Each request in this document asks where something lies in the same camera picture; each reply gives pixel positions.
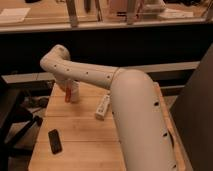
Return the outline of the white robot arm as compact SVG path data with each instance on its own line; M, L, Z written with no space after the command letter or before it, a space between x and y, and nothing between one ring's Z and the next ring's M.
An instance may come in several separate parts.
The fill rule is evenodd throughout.
M169 130L151 77L141 70L73 62L55 45L40 60L63 85L68 79L110 91L126 171L178 171Z

